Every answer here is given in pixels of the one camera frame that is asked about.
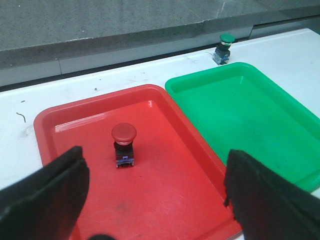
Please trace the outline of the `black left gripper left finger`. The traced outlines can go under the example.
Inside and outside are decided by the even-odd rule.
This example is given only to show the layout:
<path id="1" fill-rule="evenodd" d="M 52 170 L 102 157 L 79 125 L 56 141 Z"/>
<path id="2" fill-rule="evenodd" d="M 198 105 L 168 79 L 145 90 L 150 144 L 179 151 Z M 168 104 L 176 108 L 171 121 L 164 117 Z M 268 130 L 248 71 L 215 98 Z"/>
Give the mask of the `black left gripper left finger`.
<path id="1" fill-rule="evenodd" d="M 85 204 L 90 170 L 74 146 L 0 191 L 2 240 L 67 240 Z"/>

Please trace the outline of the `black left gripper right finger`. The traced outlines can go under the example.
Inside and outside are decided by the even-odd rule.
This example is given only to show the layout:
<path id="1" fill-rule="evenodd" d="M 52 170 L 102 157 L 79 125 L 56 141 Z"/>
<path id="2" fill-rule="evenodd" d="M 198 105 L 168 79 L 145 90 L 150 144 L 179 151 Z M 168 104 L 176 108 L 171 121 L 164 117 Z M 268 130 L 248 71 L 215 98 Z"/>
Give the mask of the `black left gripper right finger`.
<path id="1" fill-rule="evenodd" d="M 246 240 L 318 240 L 320 200 L 243 150 L 229 151 L 226 199 Z"/>

